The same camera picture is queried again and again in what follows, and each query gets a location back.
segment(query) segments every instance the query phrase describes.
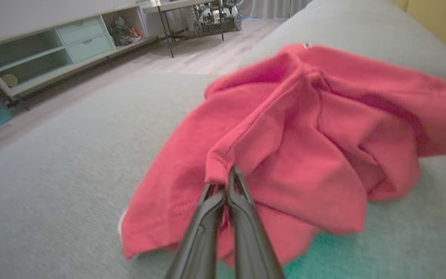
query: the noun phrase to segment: red cloth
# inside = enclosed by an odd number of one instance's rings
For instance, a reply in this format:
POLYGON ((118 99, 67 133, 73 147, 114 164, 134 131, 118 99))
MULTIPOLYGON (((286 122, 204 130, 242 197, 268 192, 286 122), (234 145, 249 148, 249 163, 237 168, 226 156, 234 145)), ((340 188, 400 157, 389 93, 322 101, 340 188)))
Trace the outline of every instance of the red cloth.
MULTIPOLYGON (((446 83, 323 46, 287 46, 211 84, 138 187, 124 253, 173 247, 205 183, 239 166, 280 262, 321 230, 358 233, 368 200, 400 198, 418 157, 446 154, 446 83)), ((226 219, 218 256, 233 265, 226 219)))

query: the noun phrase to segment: gray sofa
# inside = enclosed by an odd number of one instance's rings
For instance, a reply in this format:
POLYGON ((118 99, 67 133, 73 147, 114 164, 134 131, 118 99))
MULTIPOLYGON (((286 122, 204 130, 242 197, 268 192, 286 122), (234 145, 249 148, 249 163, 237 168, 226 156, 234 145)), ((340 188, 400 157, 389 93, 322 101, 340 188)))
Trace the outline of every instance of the gray sofa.
MULTIPOLYGON (((446 78, 446 47, 388 0, 315 0, 243 65, 303 42, 446 78)), ((0 279, 162 278, 172 255, 126 260, 117 222, 164 141, 215 78, 125 79, 0 150, 0 279)), ((363 233, 320 235, 285 267, 287 277, 446 278, 446 157, 421 164, 406 198, 370 204, 363 233)), ((218 278, 231 277, 222 263, 218 278)))

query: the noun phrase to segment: white drawer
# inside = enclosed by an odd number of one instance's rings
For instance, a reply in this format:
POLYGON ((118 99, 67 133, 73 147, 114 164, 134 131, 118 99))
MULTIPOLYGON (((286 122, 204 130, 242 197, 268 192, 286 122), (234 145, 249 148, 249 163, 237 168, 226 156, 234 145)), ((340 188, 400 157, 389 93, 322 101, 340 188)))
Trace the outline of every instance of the white drawer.
POLYGON ((58 27, 57 30, 66 45, 104 33, 98 17, 87 18, 63 25, 58 27))
POLYGON ((111 45, 109 44, 106 35, 95 39, 88 39, 68 47, 70 55, 75 63, 85 61, 111 49, 111 45))

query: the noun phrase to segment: wooden floor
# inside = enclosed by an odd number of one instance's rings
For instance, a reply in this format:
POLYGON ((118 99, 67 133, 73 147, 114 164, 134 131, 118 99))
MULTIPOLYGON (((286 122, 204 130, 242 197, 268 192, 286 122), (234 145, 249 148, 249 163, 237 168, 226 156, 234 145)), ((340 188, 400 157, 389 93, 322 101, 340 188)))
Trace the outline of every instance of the wooden floor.
POLYGON ((14 118, 0 126, 0 149, 49 117, 98 89, 139 74, 227 74, 237 69, 246 51, 285 20, 243 21, 239 32, 177 42, 173 53, 166 41, 145 46, 113 61, 99 64, 39 92, 27 104, 30 111, 16 108, 14 118))

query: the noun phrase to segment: gray curtain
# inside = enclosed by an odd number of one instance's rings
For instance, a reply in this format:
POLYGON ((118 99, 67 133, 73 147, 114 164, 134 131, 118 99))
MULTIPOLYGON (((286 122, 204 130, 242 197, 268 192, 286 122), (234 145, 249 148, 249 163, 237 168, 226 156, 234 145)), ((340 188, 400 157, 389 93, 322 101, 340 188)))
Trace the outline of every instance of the gray curtain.
POLYGON ((289 18, 312 0, 240 0, 238 12, 251 18, 289 18))

